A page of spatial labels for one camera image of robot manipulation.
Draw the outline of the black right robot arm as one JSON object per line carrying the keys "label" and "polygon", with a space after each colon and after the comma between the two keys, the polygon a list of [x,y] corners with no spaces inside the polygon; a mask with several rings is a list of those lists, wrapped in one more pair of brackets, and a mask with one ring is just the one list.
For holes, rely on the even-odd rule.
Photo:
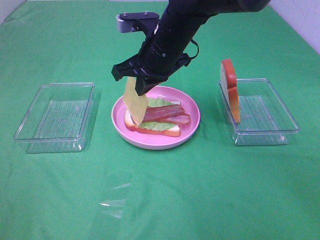
{"label": "black right robot arm", "polygon": [[193,59],[184,52],[201,25],[218,14],[258,12],[267,0],[170,0],[162,15],[132,12],[117,15],[121,33],[143,32],[145,40],[137,54],[115,64],[111,74],[116,81],[135,77],[139,96],[168,80]]}

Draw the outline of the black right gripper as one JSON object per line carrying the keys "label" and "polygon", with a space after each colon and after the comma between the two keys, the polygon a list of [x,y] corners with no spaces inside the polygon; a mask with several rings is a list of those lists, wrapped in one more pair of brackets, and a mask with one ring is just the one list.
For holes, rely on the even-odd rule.
{"label": "black right gripper", "polygon": [[115,81],[136,77],[135,91],[142,96],[167,81],[181,67],[188,66],[192,58],[183,52],[184,48],[172,45],[165,49],[155,42],[144,44],[138,54],[115,64],[111,74]]}

